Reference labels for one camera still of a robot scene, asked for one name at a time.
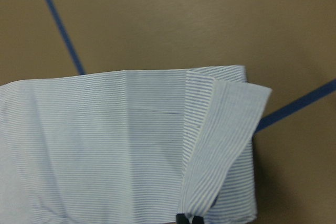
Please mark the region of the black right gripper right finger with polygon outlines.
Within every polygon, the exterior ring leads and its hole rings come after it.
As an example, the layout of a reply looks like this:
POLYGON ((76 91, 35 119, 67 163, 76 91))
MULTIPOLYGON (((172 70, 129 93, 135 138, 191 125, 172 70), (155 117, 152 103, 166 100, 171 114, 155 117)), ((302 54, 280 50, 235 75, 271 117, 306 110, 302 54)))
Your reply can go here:
POLYGON ((201 216, 194 216, 192 219, 192 224, 204 224, 204 218, 201 216))

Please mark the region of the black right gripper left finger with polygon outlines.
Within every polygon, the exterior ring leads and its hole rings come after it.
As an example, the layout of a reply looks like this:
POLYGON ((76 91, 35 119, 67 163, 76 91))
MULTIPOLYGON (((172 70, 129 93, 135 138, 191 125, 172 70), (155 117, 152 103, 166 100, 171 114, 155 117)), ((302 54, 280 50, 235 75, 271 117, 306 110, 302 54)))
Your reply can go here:
POLYGON ((190 224, 189 219, 184 214, 176 215, 176 224, 190 224))

